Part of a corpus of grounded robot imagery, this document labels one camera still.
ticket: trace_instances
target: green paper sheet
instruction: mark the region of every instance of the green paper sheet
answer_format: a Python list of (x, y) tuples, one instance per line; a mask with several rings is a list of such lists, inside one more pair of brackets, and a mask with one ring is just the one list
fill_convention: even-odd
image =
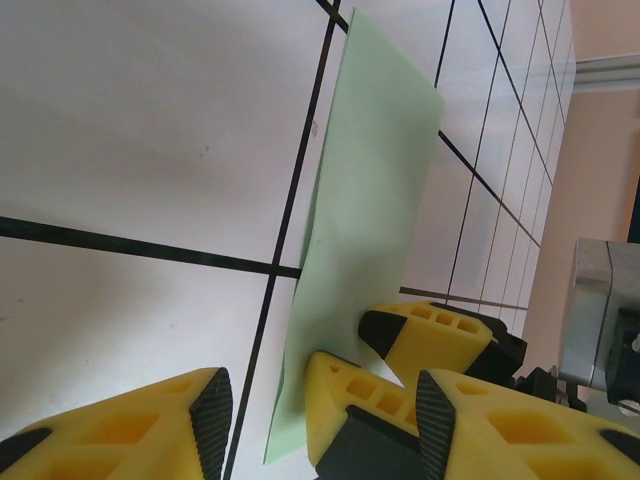
[(326, 350), (371, 368), (362, 313), (395, 301), (444, 103), (361, 12), (342, 55), (265, 462), (306, 444), (304, 374)]

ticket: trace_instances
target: tile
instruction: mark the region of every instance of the tile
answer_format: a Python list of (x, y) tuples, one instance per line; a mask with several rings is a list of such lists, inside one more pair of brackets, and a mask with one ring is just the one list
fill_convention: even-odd
[(500, 307), (495, 307), (493, 305), (480, 305), (478, 313), (488, 315), (493, 318), (500, 318)]
[(498, 194), (507, 175), (519, 109), (504, 67), (498, 63), (476, 164), (480, 176)]
[(543, 160), (547, 161), (547, 153), (549, 152), (549, 145), (551, 144), (551, 135), (553, 134), (553, 128), (555, 126), (556, 112), (558, 111), (558, 92), (556, 86), (553, 83), (553, 75), (549, 75), (549, 81), (547, 83), (547, 89), (544, 96), (544, 102), (542, 104), (542, 112), (540, 114), (540, 120), (536, 127), (536, 142), (538, 148), (542, 154)]
[(538, 22), (538, 32), (536, 33), (536, 40), (531, 53), (529, 74), (527, 75), (522, 98), (522, 107), (534, 133), (542, 112), (547, 81), (551, 73), (550, 65), (551, 60), (547, 51), (544, 31), (541, 22)]
[(536, 219), (533, 223), (533, 231), (531, 234), (538, 243), (542, 242), (542, 235), (544, 233), (545, 222), (547, 221), (547, 212), (549, 210), (549, 200), (551, 199), (551, 183), (545, 176), (542, 180), (542, 190), (540, 191), (540, 200), (538, 201), (538, 208), (536, 210)]
[(399, 293), (396, 298), (398, 303), (409, 303), (409, 302), (430, 302), (430, 303), (441, 303), (444, 302), (441, 298), (432, 298), (432, 297), (423, 297), (421, 295), (410, 295), (408, 293)]
[(312, 480), (317, 477), (305, 448), (271, 465), (262, 464), (278, 390), (295, 283), (286, 278), (276, 281), (231, 478)]
[(471, 172), (443, 141), (434, 152), (402, 285), (446, 293)]
[(556, 44), (556, 38), (558, 37), (558, 29), (563, 17), (563, 7), (565, 3), (566, 0), (553, 0), (545, 2), (542, 5), (542, 18), (544, 19), (544, 26), (551, 52), (553, 52)]
[(564, 73), (564, 79), (562, 81), (562, 90), (560, 91), (560, 104), (562, 105), (562, 111), (564, 112), (564, 118), (566, 121), (569, 114), (569, 102), (571, 101), (571, 94), (573, 93), (573, 82), (576, 78), (576, 57), (573, 50), (573, 44), (569, 47), (569, 57), (567, 59), (567, 68)]
[(569, 48), (571, 47), (571, 6), (569, 1), (564, 2), (564, 10), (562, 12), (562, 20), (558, 30), (558, 37), (555, 48), (553, 48), (553, 69), (556, 72), (556, 81), (558, 82), (558, 91), (561, 90), (562, 77), (564, 76), (567, 57), (569, 56)]
[(266, 275), (8, 238), (0, 249), (0, 437), (203, 367), (229, 370), (235, 417)]
[(438, 91), (447, 108), (442, 131), (474, 163), (497, 50), (476, 2), (456, 2)]
[(337, 27), (334, 29), (327, 64), (322, 77), (314, 123), (311, 127), (311, 135), (309, 136), (309, 143), (300, 173), (300, 183), (298, 184), (291, 219), (289, 220), (289, 228), (282, 250), (280, 263), (283, 265), (291, 267), (301, 266), (302, 249), (306, 242), (307, 228), (311, 228), (309, 224), (311, 199), (313, 197), (322, 146), (324, 144), (324, 136), (329, 121), (329, 110), (331, 109), (333, 91), (336, 86), (338, 69), (340, 67), (342, 50), (346, 38), (346, 34), (341, 29)]
[(507, 275), (509, 274), (509, 263), (511, 252), (516, 239), (517, 224), (501, 208), (498, 215), (498, 226), (496, 229), (489, 267), (487, 268), (487, 278), (482, 290), (482, 300), (502, 303)]
[(468, 312), (471, 312), (471, 313), (478, 313), (478, 308), (480, 307), (480, 305), (478, 305), (477, 303), (460, 302), (456, 300), (448, 300), (447, 305), (455, 308), (462, 308), (463, 310), (467, 310)]
[(524, 268), (529, 256), (529, 243), (531, 240), (521, 228), (518, 228), (516, 235), (516, 243), (513, 246), (513, 255), (509, 265), (509, 275), (507, 277), (507, 285), (504, 290), (502, 303), (505, 305), (518, 305), (518, 297), (522, 288), (522, 279), (524, 277)]
[(7, 6), (0, 214), (271, 261), (326, 25), (311, 1)]
[(556, 175), (563, 134), (564, 122), (562, 119), (562, 111), (558, 108), (556, 112), (556, 119), (553, 122), (553, 133), (551, 135), (551, 143), (549, 144), (549, 153), (547, 154), (547, 171), (549, 172), (551, 180), (553, 180)]
[(500, 50), (520, 98), (524, 91), (539, 17), (537, 0), (511, 2)]
[(533, 152), (531, 160), (531, 169), (529, 170), (529, 178), (527, 179), (527, 187), (524, 192), (524, 200), (522, 202), (522, 210), (520, 212), (520, 223), (531, 232), (533, 224), (536, 220), (536, 210), (538, 209), (538, 200), (540, 198), (540, 189), (542, 188), (542, 179), (546, 177), (542, 160), (536, 151)]
[(502, 30), (504, 29), (504, 21), (507, 16), (507, 10), (509, 9), (509, 0), (485, 0), (482, 2), (484, 11), (489, 19), (489, 25), (496, 37), (496, 40), (500, 42), (502, 37)]
[(450, 6), (448, 0), (343, 0), (340, 13), (349, 21), (359, 8), (433, 83)]
[(524, 322), (527, 318), (526, 310), (517, 310), (516, 318), (513, 322), (513, 330), (511, 331), (511, 335), (515, 335), (516, 337), (522, 338), (522, 334), (524, 333)]
[(474, 180), (449, 292), (451, 295), (480, 298), (499, 209), (500, 204), (480, 182)]
[(524, 117), (520, 115), (513, 140), (507, 178), (502, 191), (502, 201), (512, 212), (519, 212), (522, 208), (534, 148), (531, 132)]
[(507, 331), (509, 333), (513, 332), (513, 323), (515, 322), (515, 319), (516, 319), (516, 312), (517, 310), (515, 308), (500, 309), (500, 320), (502, 320), (502, 323), (504, 323), (507, 326)]
[(520, 288), (520, 294), (518, 296), (517, 305), (519, 307), (526, 308), (529, 306), (529, 298), (531, 296), (531, 288), (533, 287), (533, 279), (536, 274), (536, 267), (538, 266), (539, 254), (540, 249), (533, 242), (530, 242), (529, 253), (524, 268), (524, 277), (522, 279), (522, 287)]

